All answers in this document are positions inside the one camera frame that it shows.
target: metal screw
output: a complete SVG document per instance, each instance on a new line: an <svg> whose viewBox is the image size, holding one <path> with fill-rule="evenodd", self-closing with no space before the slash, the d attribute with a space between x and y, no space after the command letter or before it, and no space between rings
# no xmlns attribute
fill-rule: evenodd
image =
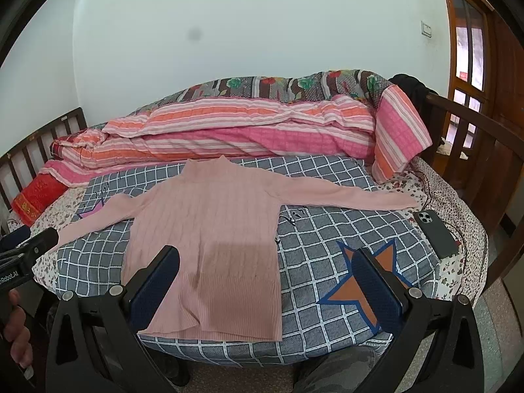
<svg viewBox="0 0 524 393"><path fill-rule="evenodd" d="M459 295L458 295L458 298L459 298L459 301L458 301L458 302L459 302L460 304L464 304L464 305L466 305L466 304L470 304L470 299L469 299L468 297L466 297L465 295L463 295L463 294L459 294Z"/></svg>
<svg viewBox="0 0 524 393"><path fill-rule="evenodd" d="M117 296L117 295L122 294L122 291L124 291L124 288L122 288L122 285L113 285L109 289L109 294Z"/></svg>
<svg viewBox="0 0 524 393"><path fill-rule="evenodd" d="M419 299L422 297L422 291L420 291L418 288L410 288L408 293L414 299Z"/></svg>
<svg viewBox="0 0 524 393"><path fill-rule="evenodd" d="M73 298L73 291L66 291L64 295L62 295L62 300L69 301Z"/></svg>

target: window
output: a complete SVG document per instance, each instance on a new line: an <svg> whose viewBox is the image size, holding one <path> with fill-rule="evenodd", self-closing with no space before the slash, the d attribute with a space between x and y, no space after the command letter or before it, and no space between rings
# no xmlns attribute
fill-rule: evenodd
<svg viewBox="0 0 524 393"><path fill-rule="evenodd" d="M457 103L485 112L489 109L489 22L491 8L483 0L448 0L452 26L452 72L449 97ZM453 143L460 119L446 121L446 140ZM473 147L475 126L468 126L465 148Z"/></svg>

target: red cloth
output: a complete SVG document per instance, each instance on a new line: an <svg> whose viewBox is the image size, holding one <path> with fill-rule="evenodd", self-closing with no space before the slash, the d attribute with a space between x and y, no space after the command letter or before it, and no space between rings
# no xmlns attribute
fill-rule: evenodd
<svg viewBox="0 0 524 393"><path fill-rule="evenodd" d="M32 226L36 219L69 189L51 174L38 174L12 201L11 207L22 223Z"/></svg>

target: ribbed knit sweater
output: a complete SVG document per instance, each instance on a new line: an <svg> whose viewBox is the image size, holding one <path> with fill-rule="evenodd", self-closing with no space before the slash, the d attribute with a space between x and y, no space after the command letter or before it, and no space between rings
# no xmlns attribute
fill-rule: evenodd
<svg viewBox="0 0 524 393"><path fill-rule="evenodd" d="M182 173L137 197L117 194L97 213L60 233L58 249L134 218L122 283L164 245L180 271L143 334L215 341L282 339L280 274L274 241L281 205L400 210L415 200L310 177L246 168L224 156L189 160Z"/></svg>

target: wooden footboard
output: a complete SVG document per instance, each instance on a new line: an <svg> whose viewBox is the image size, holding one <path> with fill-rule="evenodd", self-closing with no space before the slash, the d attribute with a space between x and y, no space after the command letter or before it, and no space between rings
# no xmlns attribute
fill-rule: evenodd
<svg viewBox="0 0 524 393"><path fill-rule="evenodd" d="M524 140L493 119L435 94L429 94L426 120L433 146L423 159L432 164L437 153L447 112L460 118L457 134L447 159L444 180L452 185L479 218L488 236L494 232L513 196L524 162ZM478 128L467 160L460 159L469 124ZM488 268L486 288L507 275L524 246L524 218L510 241Z"/></svg>
<svg viewBox="0 0 524 393"><path fill-rule="evenodd" d="M73 109L34 131L0 157L0 195L5 205L0 224L2 234L7 232L4 223L6 210L11 210L15 196L36 177L50 158L51 141L86 127L82 108Z"/></svg>

